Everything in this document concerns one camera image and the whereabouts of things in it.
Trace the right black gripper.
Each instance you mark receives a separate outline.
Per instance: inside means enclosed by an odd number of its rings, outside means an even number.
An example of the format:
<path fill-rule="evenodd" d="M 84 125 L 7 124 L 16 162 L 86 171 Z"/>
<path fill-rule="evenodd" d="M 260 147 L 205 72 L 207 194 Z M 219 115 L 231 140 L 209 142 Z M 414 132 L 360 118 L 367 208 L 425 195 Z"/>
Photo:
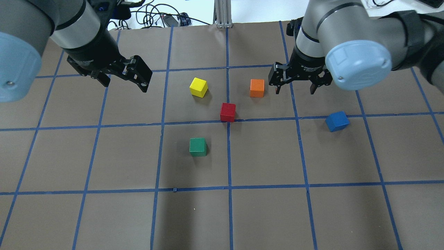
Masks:
<path fill-rule="evenodd" d="M 293 49 L 289 63 L 273 63 L 268 74 L 268 85 L 275 86 L 275 93 L 279 94 L 281 87 L 292 81 L 311 81 L 310 94 L 314 95 L 318 87 L 329 86 L 333 79 L 325 68 L 325 57 L 311 57 L 300 49 Z"/>

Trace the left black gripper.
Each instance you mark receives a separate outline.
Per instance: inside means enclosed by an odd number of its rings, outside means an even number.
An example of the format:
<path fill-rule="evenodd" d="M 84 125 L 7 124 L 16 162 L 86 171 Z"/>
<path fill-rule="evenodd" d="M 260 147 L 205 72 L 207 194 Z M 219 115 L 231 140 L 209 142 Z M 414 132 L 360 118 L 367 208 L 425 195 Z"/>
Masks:
<path fill-rule="evenodd" d="M 116 46 L 105 48 L 66 49 L 67 62 L 81 76 L 90 76 L 104 87 L 110 84 L 109 75 L 135 83 L 142 92 L 147 92 L 152 70 L 138 55 L 129 59 L 120 54 Z"/>

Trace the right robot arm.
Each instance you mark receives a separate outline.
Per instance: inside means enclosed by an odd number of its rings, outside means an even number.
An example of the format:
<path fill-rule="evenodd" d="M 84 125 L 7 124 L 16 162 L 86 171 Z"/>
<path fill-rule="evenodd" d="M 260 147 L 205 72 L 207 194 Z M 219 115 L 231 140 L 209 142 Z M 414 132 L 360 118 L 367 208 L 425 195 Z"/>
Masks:
<path fill-rule="evenodd" d="M 310 81 L 310 93 L 335 83 L 348 91 L 371 87 L 392 71 L 417 67 L 443 92 L 443 12 L 396 11 L 370 17 L 360 0 L 311 0 L 287 35 L 289 63 L 275 62 L 268 84 Z"/>

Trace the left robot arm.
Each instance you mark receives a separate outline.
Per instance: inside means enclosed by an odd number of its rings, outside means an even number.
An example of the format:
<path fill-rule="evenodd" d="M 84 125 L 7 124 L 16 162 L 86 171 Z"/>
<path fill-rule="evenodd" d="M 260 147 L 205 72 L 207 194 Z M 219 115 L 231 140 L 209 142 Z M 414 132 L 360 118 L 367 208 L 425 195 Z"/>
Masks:
<path fill-rule="evenodd" d="M 138 55 L 122 56 L 107 29 L 117 7 L 142 4 L 142 0 L 2 0 L 1 102 L 19 101 L 28 94 L 49 39 L 68 54 L 68 63 L 79 75 L 104 87 L 114 75 L 147 92 L 151 69 Z"/>

